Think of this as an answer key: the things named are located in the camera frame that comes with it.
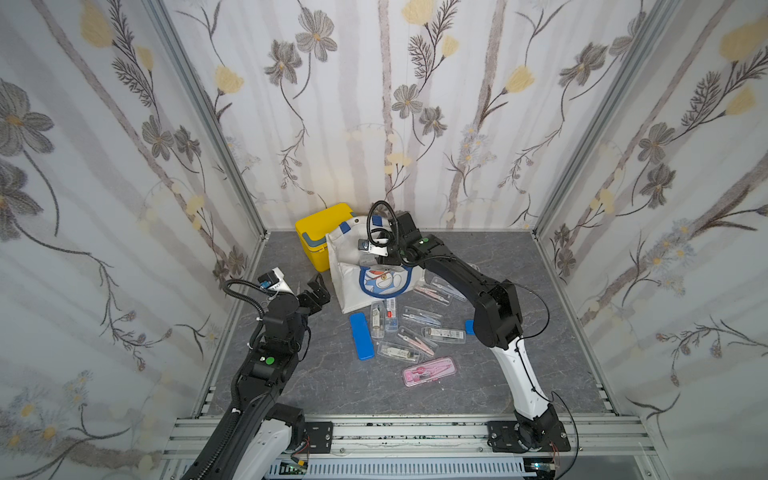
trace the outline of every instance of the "white tote bag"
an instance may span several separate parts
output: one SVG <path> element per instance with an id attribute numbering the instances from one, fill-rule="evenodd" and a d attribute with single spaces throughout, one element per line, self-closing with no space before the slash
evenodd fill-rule
<path id="1" fill-rule="evenodd" d="M 420 266 L 360 266 L 362 256 L 368 254 L 357 250 L 357 240 L 368 238 L 367 218 L 351 218 L 326 235 L 331 279 L 342 313 L 413 290 L 416 282 L 424 280 L 424 269 Z M 390 230 L 384 223 L 378 215 L 371 218 L 372 228 Z"/>

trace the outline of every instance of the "ventilation grille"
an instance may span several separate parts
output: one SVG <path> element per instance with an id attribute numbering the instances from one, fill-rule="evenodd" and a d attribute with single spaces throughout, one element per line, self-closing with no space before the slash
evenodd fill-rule
<path id="1" fill-rule="evenodd" d="M 304 476 L 280 474 L 278 460 L 266 474 L 276 478 L 515 478 L 535 477 L 526 472 L 522 458 L 318 458 L 310 459 Z"/>

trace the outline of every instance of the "flower pattern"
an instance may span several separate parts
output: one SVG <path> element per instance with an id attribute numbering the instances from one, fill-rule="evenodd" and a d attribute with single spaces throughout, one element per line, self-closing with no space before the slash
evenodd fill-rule
<path id="1" fill-rule="evenodd" d="M 141 125 L 141 136 L 145 142 L 152 145 L 152 156 L 157 158 L 163 155 L 163 159 L 170 159 L 170 148 L 174 146 L 174 137 L 169 131 L 160 132 L 160 125 L 154 115 L 149 116 L 149 121 Z"/>
<path id="2" fill-rule="evenodd" d="M 314 51 L 315 58 L 320 61 L 327 61 L 327 51 L 336 51 L 338 48 L 330 37 L 333 33 L 333 22 L 331 19 L 321 10 L 315 10 L 315 15 L 312 15 L 312 12 L 307 7 L 302 7 L 299 23 L 306 31 L 296 34 L 296 46 L 298 49 L 304 53 Z"/>
<path id="3" fill-rule="evenodd" d="M 200 156 L 200 141 L 192 140 L 190 132 L 183 125 L 179 125 L 179 129 L 174 134 L 174 137 L 176 137 L 179 153 L 187 154 L 187 159 L 190 163 L 192 163 L 194 155 Z"/>
<path id="4" fill-rule="evenodd" d="M 442 136 L 442 133 L 448 128 L 448 125 L 440 121 L 442 118 L 443 114 L 440 111 L 440 107 L 425 108 L 422 116 L 419 118 L 419 122 L 424 124 L 422 135 L 427 135 L 429 132 L 434 131 L 438 137 Z"/>
<path id="5" fill-rule="evenodd" d="M 667 124 L 663 121 L 655 124 L 648 131 L 648 136 L 641 138 L 638 145 L 643 150 L 638 154 L 637 159 L 639 161 L 650 159 L 655 164 L 661 162 L 667 156 L 662 147 L 669 144 L 673 136 L 674 128 L 667 128 Z"/>
<path id="6" fill-rule="evenodd" d="M 216 260 L 216 266 L 214 266 L 214 277 L 219 280 L 219 290 L 224 288 L 224 283 L 227 281 L 227 275 L 230 274 L 230 269 L 227 267 L 226 260 Z"/>
<path id="7" fill-rule="evenodd" d="M 227 258 L 227 266 L 230 268 L 230 275 L 232 277 L 240 276 L 245 270 L 246 257 L 243 252 L 237 248 L 237 245 L 232 246 L 232 251 Z"/>
<path id="8" fill-rule="evenodd" d="M 558 268 L 562 270 L 563 276 L 571 275 L 571 269 L 576 267 L 576 259 L 573 252 L 564 248 L 558 254 Z"/>
<path id="9" fill-rule="evenodd" d="M 667 202 L 664 197 L 664 189 L 672 188 L 672 180 L 674 180 L 676 172 L 676 170 L 670 170 L 666 164 L 659 164 L 658 167 L 648 172 L 648 185 L 640 190 L 640 195 L 650 195 L 648 208 L 656 208 Z"/>
<path id="10" fill-rule="evenodd" d="M 637 17 L 632 18 L 632 20 L 629 22 L 629 26 L 627 27 L 627 33 L 629 33 L 629 35 L 614 38 L 608 53 L 614 57 L 616 55 L 623 55 L 627 53 L 629 48 L 632 46 L 632 42 L 637 36 L 637 33 L 640 31 L 640 26 L 644 21 L 645 12 L 640 12 Z"/>
<path id="11" fill-rule="evenodd" d="M 51 141 L 41 134 L 53 128 L 47 115 L 29 111 L 29 96 L 18 86 L 0 79 L 0 154 L 11 157 L 24 144 L 39 154 L 53 151 Z"/>
<path id="12" fill-rule="evenodd" d="M 589 45 L 576 55 L 575 66 L 560 70 L 560 86 L 565 87 L 573 80 L 576 80 L 579 85 L 586 84 L 590 72 L 602 68 L 605 63 L 606 50 L 608 50 L 606 45 L 595 45 L 589 42 Z"/>
<path id="13" fill-rule="evenodd" d="M 37 215 L 42 207 L 22 192 L 27 184 L 27 174 L 0 159 L 0 242 L 19 238 L 17 215 Z"/>
<path id="14" fill-rule="evenodd" d="M 272 40 L 270 58 L 275 61 L 271 67 L 265 67 L 264 73 L 270 76 L 270 82 L 279 85 L 283 76 L 292 84 L 296 83 L 296 69 L 301 66 L 301 57 L 296 46 L 288 41 Z"/>
<path id="15" fill-rule="evenodd" d="M 400 85 L 395 90 L 397 102 L 392 104 L 392 109 L 400 111 L 400 118 L 408 118 L 411 112 L 418 114 L 422 110 L 423 103 L 416 100 L 416 97 L 419 95 L 418 88 L 416 84 L 412 84 L 410 87 L 408 85 Z"/>
<path id="16" fill-rule="evenodd" d="M 560 245 L 565 245 L 571 239 L 571 229 L 569 229 L 565 223 L 562 224 L 559 230 L 554 231 L 554 242 Z"/>

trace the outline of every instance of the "floral wallpaper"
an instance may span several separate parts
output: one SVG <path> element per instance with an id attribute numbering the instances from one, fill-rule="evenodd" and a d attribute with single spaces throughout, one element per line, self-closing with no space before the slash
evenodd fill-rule
<path id="1" fill-rule="evenodd" d="M 764 478 L 768 9 L 686 1 L 541 232 L 678 479 Z"/>
<path id="2" fill-rule="evenodd" d="M 166 0 L 266 225 L 531 228 L 653 2 Z"/>
<path id="3" fill-rule="evenodd" d="M 0 464 L 156 478 L 256 246 L 141 4 L 0 7 Z"/>

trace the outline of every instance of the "plastic pencil case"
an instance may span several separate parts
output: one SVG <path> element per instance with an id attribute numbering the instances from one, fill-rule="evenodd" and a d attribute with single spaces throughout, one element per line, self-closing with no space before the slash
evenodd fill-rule
<path id="1" fill-rule="evenodd" d="M 385 302 L 384 330 L 386 332 L 397 331 L 397 299 L 388 298 Z"/>
<path id="2" fill-rule="evenodd" d="M 466 343 L 467 334 L 464 330 L 442 329 L 434 326 L 422 328 L 422 336 L 438 343 Z"/>
<path id="3" fill-rule="evenodd" d="M 408 363 L 419 363 L 422 361 L 423 353 L 404 345 L 396 345 L 389 342 L 377 342 L 379 345 L 379 355 L 388 356 L 390 359 L 401 360 Z"/>
<path id="4" fill-rule="evenodd" d="M 462 302 L 467 301 L 467 297 L 463 296 L 461 292 L 459 292 L 453 285 L 446 282 L 441 276 L 432 278 L 432 284 L 430 286 L 435 287 L 437 290 L 440 290 L 446 295 L 452 296 L 457 300 L 461 300 Z"/>
<path id="5" fill-rule="evenodd" d="M 384 302 L 377 300 L 371 304 L 371 338 L 384 338 Z"/>
<path id="6" fill-rule="evenodd" d="M 420 351 L 426 357 L 430 359 L 435 358 L 435 350 L 437 350 L 438 348 L 437 343 L 434 343 L 433 341 L 424 338 L 417 332 L 414 332 L 411 329 L 405 328 L 404 326 L 401 326 L 400 328 L 397 329 L 397 337 L 398 337 L 398 341 L 403 342 L 407 344 L 409 347 L 412 347 Z"/>
<path id="7" fill-rule="evenodd" d="M 414 306 L 404 306 L 400 316 L 412 322 L 429 326 L 442 326 L 442 315 L 428 310 L 422 310 Z"/>
<path id="8" fill-rule="evenodd" d="M 419 293 L 420 295 L 423 295 L 427 297 L 430 300 L 434 300 L 436 302 L 440 302 L 443 305 L 450 305 L 451 304 L 451 296 L 447 293 L 436 289 L 432 285 L 427 285 L 426 283 L 419 280 L 416 282 L 416 285 L 413 286 L 413 291 Z"/>
<path id="9" fill-rule="evenodd" d="M 441 359 L 430 360 L 416 366 L 410 366 L 402 371 L 402 380 L 406 386 L 414 386 L 420 383 L 434 382 L 444 376 L 456 373 L 456 365 L 449 356 Z"/>

